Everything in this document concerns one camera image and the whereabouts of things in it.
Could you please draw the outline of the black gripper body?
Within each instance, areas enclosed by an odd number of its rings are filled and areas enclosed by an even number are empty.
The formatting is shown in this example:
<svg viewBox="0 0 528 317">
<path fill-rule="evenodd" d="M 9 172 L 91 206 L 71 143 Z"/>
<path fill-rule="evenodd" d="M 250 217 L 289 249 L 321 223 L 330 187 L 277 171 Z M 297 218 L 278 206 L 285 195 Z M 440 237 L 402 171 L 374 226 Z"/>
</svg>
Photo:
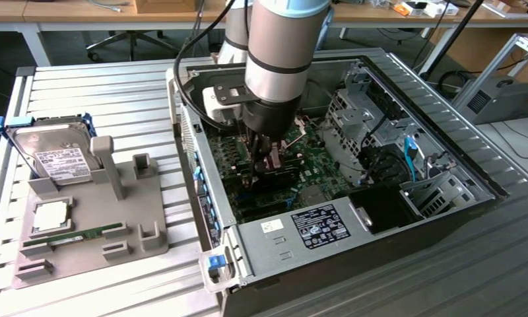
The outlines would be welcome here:
<svg viewBox="0 0 528 317">
<path fill-rule="evenodd" d="M 242 105 L 241 120 L 257 134 L 281 139 L 290 129 L 301 98 L 285 102 L 256 100 Z"/>
</svg>

